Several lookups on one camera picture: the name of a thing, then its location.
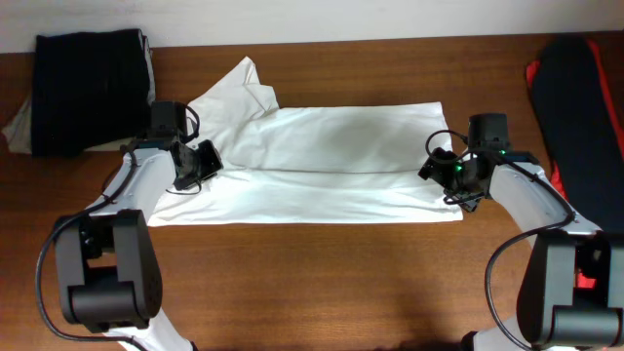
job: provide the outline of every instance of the wooden table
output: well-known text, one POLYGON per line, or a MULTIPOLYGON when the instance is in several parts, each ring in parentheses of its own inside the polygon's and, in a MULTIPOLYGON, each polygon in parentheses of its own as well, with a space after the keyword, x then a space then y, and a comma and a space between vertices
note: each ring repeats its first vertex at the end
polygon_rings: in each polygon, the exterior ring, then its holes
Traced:
MULTIPOLYGON (((590 34, 620 113, 624 34, 590 34)), ((470 115, 506 112, 516 149, 549 168, 527 97, 525 66, 553 36, 524 35, 349 43, 154 50, 157 95, 190 101, 244 56, 257 65, 283 107, 441 101, 448 125, 466 132, 470 115)), ((0 123, 29 91, 32 55, 0 56, 0 123)), ((59 215, 98 195, 120 162, 116 153, 31 159, 0 154, 0 345, 3 350, 120 350, 76 344, 45 329, 34 299, 34 264, 59 215)), ((436 350, 472 330, 491 328, 483 289, 494 249, 519 229, 493 202, 465 220, 392 225, 214 225, 150 230, 165 282, 163 307, 201 350, 371 350, 408 341, 436 350)), ((514 313, 528 245, 495 270, 503 317, 514 313)), ((45 300, 59 313, 49 257, 45 300)))

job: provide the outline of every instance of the brown wooden surface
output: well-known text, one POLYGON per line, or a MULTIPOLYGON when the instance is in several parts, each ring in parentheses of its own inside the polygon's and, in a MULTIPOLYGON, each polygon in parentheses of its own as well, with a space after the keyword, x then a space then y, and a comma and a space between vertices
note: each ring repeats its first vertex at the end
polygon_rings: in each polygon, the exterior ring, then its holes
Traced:
MULTIPOLYGON (((616 109, 624 102, 624 35, 591 34, 603 51, 616 109)), ((524 78, 550 35, 156 49, 158 98, 190 101, 244 56, 280 105, 384 105, 441 101, 448 125, 506 112, 517 149, 547 158, 524 78)), ((31 55, 0 56, 0 125, 29 90, 31 55)), ((61 341, 35 309, 34 263, 59 215, 98 195, 115 153, 33 160, 0 153, 0 348, 120 350, 61 341)), ((465 220, 396 225, 214 225, 150 230, 165 282, 163 306, 201 350, 396 347, 455 341, 493 326, 483 292, 494 249, 517 234, 493 202, 465 220)), ((44 289, 58 310, 54 255, 44 289)), ((493 289, 503 317, 515 308, 528 246, 500 259, 493 289)))

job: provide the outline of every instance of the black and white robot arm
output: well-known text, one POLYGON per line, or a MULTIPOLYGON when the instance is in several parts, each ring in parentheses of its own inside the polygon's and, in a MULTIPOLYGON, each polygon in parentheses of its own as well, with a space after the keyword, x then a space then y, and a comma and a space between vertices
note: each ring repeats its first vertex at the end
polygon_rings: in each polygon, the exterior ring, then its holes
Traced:
POLYGON ((468 150, 456 156, 427 149, 430 158, 420 175, 440 183, 446 202, 467 212, 482 199, 498 202, 524 232, 504 243, 487 265, 487 303, 497 327, 466 335, 464 350, 563 351, 624 344, 624 240, 579 214, 530 154, 511 151, 505 115, 473 116, 469 136, 459 136, 468 150), (533 251, 517 315, 502 322, 491 297, 491 270, 506 248, 523 239, 533 251), (595 286, 577 287, 579 273, 596 279, 595 286))
POLYGON ((125 147, 123 164, 103 194, 87 209, 58 220, 37 261, 39 311, 50 330, 73 341, 118 341, 128 350, 191 351, 161 309, 163 283, 147 229, 160 196, 185 190, 222 169, 209 140, 185 145, 199 133, 199 117, 178 102, 154 102, 151 126, 125 147), (196 118, 186 131, 186 110, 196 118), (42 298, 41 267, 54 242, 60 307, 65 320, 107 336, 60 331, 42 298), (116 265, 90 264, 116 254, 116 265))

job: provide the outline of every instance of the white wall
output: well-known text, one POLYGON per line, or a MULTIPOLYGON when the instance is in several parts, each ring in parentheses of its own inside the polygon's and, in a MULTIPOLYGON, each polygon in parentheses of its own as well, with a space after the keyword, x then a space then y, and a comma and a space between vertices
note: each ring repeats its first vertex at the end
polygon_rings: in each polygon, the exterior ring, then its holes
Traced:
POLYGON ((624 0, 0 0, 0 52, 140 27, 152 47, 619 30, 624 0))

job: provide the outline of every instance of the black fabric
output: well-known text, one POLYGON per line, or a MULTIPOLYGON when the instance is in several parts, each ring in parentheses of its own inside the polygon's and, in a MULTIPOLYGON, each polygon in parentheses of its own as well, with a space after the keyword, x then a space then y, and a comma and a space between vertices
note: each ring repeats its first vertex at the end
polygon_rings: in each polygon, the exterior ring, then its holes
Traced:
POLYGON ((138 29, 37 36, 33 156, 72 156, 132 137, 149 122, 149 73, 138 29))
POLYGON ((624 162, 583 38, 562 37, 544 49, 531 97, 569 202, 603 230, 624 232, 624 162))

